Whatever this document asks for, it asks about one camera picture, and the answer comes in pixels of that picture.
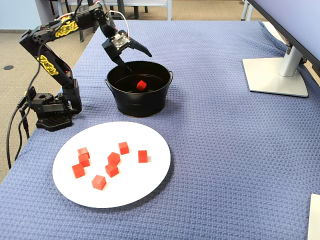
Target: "blue tablecloth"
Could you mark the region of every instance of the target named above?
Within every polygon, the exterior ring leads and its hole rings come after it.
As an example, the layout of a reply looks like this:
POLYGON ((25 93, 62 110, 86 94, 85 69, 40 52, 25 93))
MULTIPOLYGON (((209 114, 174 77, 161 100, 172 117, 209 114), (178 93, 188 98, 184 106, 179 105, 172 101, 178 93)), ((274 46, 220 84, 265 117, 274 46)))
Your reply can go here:
POLYGON ((298 68, 309 98, 249 91, 242 59, 285 52, 261 22, 130 21, 129 27, 153 57, 127 49, 122 58, 174 72, 165 109, 148 118, 117 110, 104 82, 115 64, 98 30, 74 67, 83 104, 74 125, 37 129, 0 187, 0 238, 306 239, 311 193, 320 194, 320 88, 310 73, 298 68), (126 206, 77 205, 55 187, 55 156, 76 133, 111 121, 158 131, 171 151, 168 175, 126 206))

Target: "monitor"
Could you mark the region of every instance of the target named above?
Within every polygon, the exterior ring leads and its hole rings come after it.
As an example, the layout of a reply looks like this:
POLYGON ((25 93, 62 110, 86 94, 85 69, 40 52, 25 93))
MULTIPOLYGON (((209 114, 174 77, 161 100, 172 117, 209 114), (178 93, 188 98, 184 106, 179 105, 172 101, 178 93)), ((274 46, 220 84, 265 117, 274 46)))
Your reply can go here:
POLYGON ((248 0, 248 2, 293 45, 288 48, 284 58, 243 60, 250 90, 307 97, 308 92, 297 67, 303 55, 312 63, 313 69, 320 76, 320 0, 248 0), (260 65, 264 65, 261 66, 262 69, 255 69, 260 65), (272 73, 261 79, 258 71, 272 73))

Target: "red block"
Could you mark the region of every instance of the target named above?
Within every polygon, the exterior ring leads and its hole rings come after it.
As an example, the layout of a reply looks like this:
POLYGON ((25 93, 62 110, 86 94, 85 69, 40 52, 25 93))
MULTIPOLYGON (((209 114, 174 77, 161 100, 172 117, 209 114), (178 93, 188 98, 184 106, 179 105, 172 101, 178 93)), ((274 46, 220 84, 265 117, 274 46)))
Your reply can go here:
POLYGON ((106 184, 107 182, 104 176, 96 175, 92 180, 92 186, 94 189, 102 190, 106 184))
POLYGON ((147 163, 148 162, 148 154, 147 150, 138 151, 139 163, 147 163))
POLYGON ((119 173, 119 169, 117 165, 115 165, 114 163, 109 163, 107 166, 105 166, 105 171, 110 178, 112 178, 113 176, 119 173))
POLYGON ((108 164, 113 163, 115 165, 118 165, 119 162, 120 162, 120 155, 115 152, 110 153, 110 155, 108 156, 108 164))
POLYGON ((82 164, 82 167, 88 167, 90 166, 90 162, 89 162, 89 158, 87 154, 82 154, 80 156, 78 156, 79 159, 79 163, 82 164))
POLYGON ((129 147, 126 141, 119 143, 119 150, 121 155, 129 153, 129 147))
POLYGON ((146 87, 147 87, 147 84, 142 80, 138 82, 138 84, 136 85, 136 89, 138 89, 139 91, 145 90, 146 87))
POLYGON ((72 166, 72 170, 76 179, 85 175, 85 170, 81 163, 72 166))
POLYGON ((88 152, 88 150, 87 150, 86 147, 81 148, 81 149, 78 149, 78 155, 80 156, 80 155, 82 155, 82 154, 87 154, 87 155, 88 155, 88 158, 90 158, 89 152, 88 152))

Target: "white plate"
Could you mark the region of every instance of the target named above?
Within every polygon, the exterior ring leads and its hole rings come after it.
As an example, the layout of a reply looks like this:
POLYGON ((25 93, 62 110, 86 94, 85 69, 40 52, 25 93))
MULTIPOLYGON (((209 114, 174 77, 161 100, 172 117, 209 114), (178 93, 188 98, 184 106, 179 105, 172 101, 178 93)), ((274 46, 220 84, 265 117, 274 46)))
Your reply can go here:
POLYGON ((52 169, 53 181, 69 200, 91 208, 114 208, 133 203, 151 193, 168 173, 171 161, 165 139, 152 128, 127 121, 89 127, 60 149, 52 169), (120 155, 119 174, 109 177, 105 166, 111 152, 120 153, 118 143, 127 142, 129 153, 120 155), (72 166, 79 163, 78 149, 86 147, 90 166, 85 176, 75 178, 72 166), (138 150, 147 150, 148 162, 138 163, 138 150), (105 177, 103 190, 93 188, 96 175, 105 177))

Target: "robotic arm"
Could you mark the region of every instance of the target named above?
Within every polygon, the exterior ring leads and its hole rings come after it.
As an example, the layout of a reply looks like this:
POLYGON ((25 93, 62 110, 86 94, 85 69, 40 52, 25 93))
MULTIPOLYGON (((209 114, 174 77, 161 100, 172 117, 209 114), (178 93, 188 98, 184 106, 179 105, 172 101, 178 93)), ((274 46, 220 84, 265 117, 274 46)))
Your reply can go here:
POLYGON ((37 114, 37 128, 53 132, 70 127, 72 115, 82 110, 78 82, 73 77, 71 68, 46 43, 94 27, 96 22, 107 38, 102 47, 110 59, 119 66, 127 67, 120 58, 120 54, 126 48, 137 49, 149 57, 152 56, 146 47, 129 38, 125 31, 117 31, 111 15, 104 13, 100 3, 80 7, 76 16, 69 15, 61 20, 38 26, 34 30, 28 30, 22 35, 19 43, 40 61, 41 66, 62 86, 62 93, 57 96, 50 93, 36 93, 34 87, 27 93, 32 101, 26 104, 37 114))

